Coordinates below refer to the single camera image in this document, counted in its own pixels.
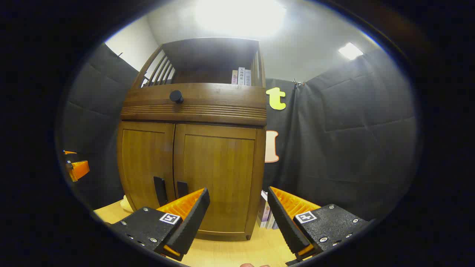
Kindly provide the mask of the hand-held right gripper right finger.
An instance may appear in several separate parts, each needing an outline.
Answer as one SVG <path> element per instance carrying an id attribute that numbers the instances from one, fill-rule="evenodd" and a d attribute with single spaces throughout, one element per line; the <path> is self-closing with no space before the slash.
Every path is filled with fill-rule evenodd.
<path id="1" fill-rule="evenodd" d="M 295 255 L 287 266 L 345 244 L 373 222 L 336 204 L 319 206 L 274 187 L 269 187 L 268 203 L 290 252 Z"/>

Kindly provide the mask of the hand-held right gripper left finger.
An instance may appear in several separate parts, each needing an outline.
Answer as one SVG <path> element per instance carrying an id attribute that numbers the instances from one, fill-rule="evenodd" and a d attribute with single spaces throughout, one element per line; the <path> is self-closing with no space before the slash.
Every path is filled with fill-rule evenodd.
<path id="1" fill-rule="evenodd" d="M 107 226 L 138 247 L 181 261 L 197 235 L 209 203 L 205 187 L 160 208 L 142 207 Z"/>

